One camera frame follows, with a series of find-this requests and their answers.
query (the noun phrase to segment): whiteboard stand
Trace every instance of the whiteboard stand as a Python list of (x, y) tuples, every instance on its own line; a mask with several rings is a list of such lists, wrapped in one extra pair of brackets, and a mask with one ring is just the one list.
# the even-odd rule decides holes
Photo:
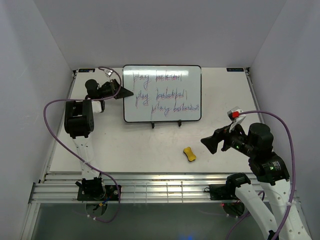
[[(178, 122), (178, 127), (181, 127), (181, 125), (182, 125), (182, 120), (178, 120), (177, 122)], [(152, 127), (152, 129), (155, 128), (155, 122), (154, 122), (154, 121), (151, 122), (151, 127)]]

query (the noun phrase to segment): white table surface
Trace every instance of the white table surface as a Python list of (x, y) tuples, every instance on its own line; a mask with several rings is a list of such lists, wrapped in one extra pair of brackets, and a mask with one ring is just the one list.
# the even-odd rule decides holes
[[(122, 76), (122, 68), (115, 68)], [(95, 79), (100, 85), (107, 81), (103, 71), (79, 75), (72, 89), (72, 99), (84, 99), (85, 82)], [(123, 100), (110, 99), (105, 111), (94, 115), (91, 133), (95, 160), (102, 171), (109, 173), (249, 173), (248, 157), (229, 149), (212, 155), (200, 142), (201, 138), (230, 124), (227, 111), (239, 106), (255, 110), (255, 104), (244, 72), (227, 72), (226, 68), (202, 68), (202, 118), (196, 122), (126, 123)], [(247, 115), (241, 124), (248, 132), (250, 124), (259, 122), (257, 114)], [(76, 147), (62, 126), (59, 138), (73, 151)], [(188, 162), (183, 149), (191, 147), (196, 155)], [(80, 161), (59, 144), (56, 145), (50, 172), (80, 172)]]

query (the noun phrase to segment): yellow sponge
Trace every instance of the yellow sponge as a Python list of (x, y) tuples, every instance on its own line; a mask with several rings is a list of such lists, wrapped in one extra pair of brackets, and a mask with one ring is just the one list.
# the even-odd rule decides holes
[(193, 162), (194, 160), (196, 160), (196, 155), (194, 155), (194, 153), (191, 150), (191, 147), (186, 147), (185, 149), (183, 149), (184, 154), (187, 156), (189, 162)]

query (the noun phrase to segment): whiteboard frame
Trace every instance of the whiteboard frame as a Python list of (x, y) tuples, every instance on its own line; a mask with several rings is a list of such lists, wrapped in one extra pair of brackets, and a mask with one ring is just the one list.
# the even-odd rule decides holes
[(202, 67), (200, 65), (177, 65), (177, 64), (168, 64), (168, 65), (161, 65), (161, 64), (126, 64), (122, 67), (122, 85), (125, 87), (125, 81), (124, 81), (124, 68), (125, 66), (158, 66), (158, 67), (199, 67), (200, 68), (200, 118), (197, 120), (168, 120), (168, 121), (127, 121), (125, 118), (125, 99), (123, 98), (123, 120), (127, 124), (135, 124), (135, 123), (183, 123), (183, 122), (198, 122), (202, 118)]

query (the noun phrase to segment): red tag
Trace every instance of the red tag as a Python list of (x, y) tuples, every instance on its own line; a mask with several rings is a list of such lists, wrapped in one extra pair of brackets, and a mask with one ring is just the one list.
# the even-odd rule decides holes
[(234, 119), (238, 118), (238, 117), (239, 117), (239, 112), (238, 112), (238, 111), (234, 111), (234, 112), (232, 113), (232, 117), (233, 117)]

